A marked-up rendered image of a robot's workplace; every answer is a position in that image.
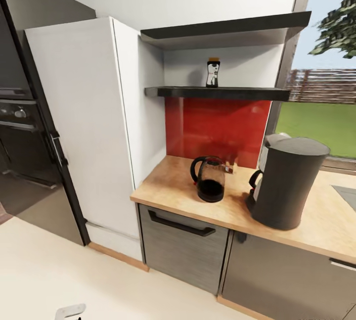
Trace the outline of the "electric kettle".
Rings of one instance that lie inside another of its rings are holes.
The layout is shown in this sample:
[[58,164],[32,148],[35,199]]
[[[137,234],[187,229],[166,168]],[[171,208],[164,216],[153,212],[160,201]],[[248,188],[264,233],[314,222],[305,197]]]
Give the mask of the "electric kettle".
[[[202,161],[198,177],[195,165]],[[200,156],[191,163],[190,174],[197,186],[197,195],[205,202],[217,203],[223,199],[225,188],[225,163],[218,156]]]

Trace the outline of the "bottle of coffee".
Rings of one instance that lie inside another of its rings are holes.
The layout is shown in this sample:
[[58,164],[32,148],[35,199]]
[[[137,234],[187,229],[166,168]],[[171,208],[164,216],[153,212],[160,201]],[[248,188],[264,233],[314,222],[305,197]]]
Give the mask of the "bottle of coffee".
[[209,58],[207,61],[208,65],[208,79],[206,83],[207,88],[217,88],[218,87],[218,70],[220,66],[220,61],[218,57]]

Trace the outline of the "paper coffee filter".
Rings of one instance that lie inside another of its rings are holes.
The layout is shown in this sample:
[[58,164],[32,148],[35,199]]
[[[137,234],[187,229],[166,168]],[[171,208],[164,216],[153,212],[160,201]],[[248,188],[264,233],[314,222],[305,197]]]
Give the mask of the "paper coffee filter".
[[275,145],[275,144],[281,142],[282,140],[286,140],[289,138],[291,138],[291,136],[289,136],[286,133],[272,134],[270,136],[267,136],[267,141],[269,141],[270,145]]

